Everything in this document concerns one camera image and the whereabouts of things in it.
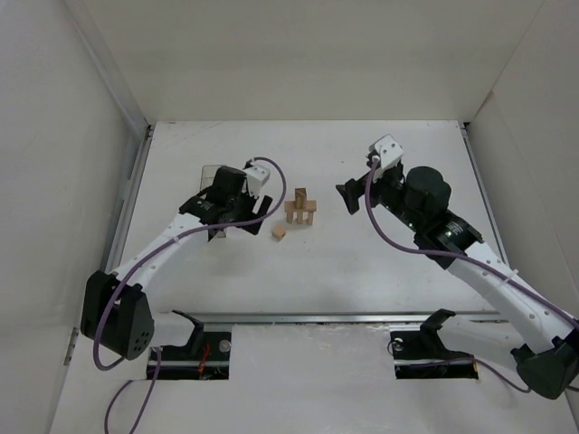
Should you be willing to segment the small wood cube block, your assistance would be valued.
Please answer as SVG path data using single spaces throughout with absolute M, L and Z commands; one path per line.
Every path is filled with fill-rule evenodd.
M 275 240 L 280 241 L 285 237 L 286 233 L 287 231 L 283 226 L 275 226 L 271 234 Z

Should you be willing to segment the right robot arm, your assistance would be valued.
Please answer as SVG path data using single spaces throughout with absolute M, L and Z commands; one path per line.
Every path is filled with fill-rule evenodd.
M 532 289 L 510 269 L 480 233 L 448 208 L 451 187 L 434 168 L 409 172 L 397 163 L 383 169 L 377 158 L 369 172 L 336 189 L 349 213 L 364 207 L 372 225 L 381 205 L 413 231 L 413 248 L 378 235 L 391 247 L 423 255 L 474 289 L 513 327 L 513 334 L 485 331 L 441 308 L 422 322 L 416 368 L 431 369 L 479 355 L 517 373 L 527 390 L 555 400 L 578 375 L 578 321 Z

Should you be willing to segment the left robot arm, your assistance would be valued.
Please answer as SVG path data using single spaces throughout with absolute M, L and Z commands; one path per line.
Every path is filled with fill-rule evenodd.
M 244 168 L 217 168 L 210 185 L 185 201 L 163 231 L 132 259 L 109 273 L 88 279 L 81 315 L 81 333 L 101 347 L 134 360 L 148 348 L 172 347 L 195 353 L 204 325 L 187 313 L 169 308 L 154 311 L 154 295 L 164 289 L 177 269 L 200 252 L 217 233 L 229 227 L 259 233 L 278 203 L 261 188 L 271 172 L 264 158 Z

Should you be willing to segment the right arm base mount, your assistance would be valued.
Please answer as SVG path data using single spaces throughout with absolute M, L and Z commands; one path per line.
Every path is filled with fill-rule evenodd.
M 393 330 L 389 350 L 397 380 L 478 380 L 473 356 L 446 349 L 436 335 L 420 330 Z

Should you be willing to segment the clear plastic box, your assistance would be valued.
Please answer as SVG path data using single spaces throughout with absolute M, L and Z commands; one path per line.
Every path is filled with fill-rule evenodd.
M 204 194 L 204 205 L 201 221 L 205 225 L 215 225 L 225 223 L 226 214 L 226 194 L 224 192 L 223 180 L 225 173 L 225 165 L 204 166 L 204 170 L 209 171 L 212 177 L 203 177 L 202 180 L 207 182 L 205 186 L 206 192 Z

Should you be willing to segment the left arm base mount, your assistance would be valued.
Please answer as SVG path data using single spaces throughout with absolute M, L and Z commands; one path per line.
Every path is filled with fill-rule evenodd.
M 201 343 L 189 350 L 166 346 L 162 349 L 158 380 L 220 381 L 230 376 L 232 330 L 209 329 Z

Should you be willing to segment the long wood block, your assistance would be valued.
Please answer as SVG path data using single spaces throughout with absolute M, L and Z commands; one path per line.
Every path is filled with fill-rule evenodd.
M 293 201 L 286 201 L 284 203 L 285 213 L 296 213 L 296 212 L 316 212 L 317 202 L 316 201 L 306 201 L 305 205 L 299 208 Z

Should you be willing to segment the wood block numbered twelve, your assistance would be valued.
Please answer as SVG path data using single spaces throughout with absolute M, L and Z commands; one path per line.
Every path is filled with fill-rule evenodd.
M 304 210 L 307 207 L 307 203 L 307 190 L 305 188 L 296 188 L 294 199 L 295 208 L 297 210 Z

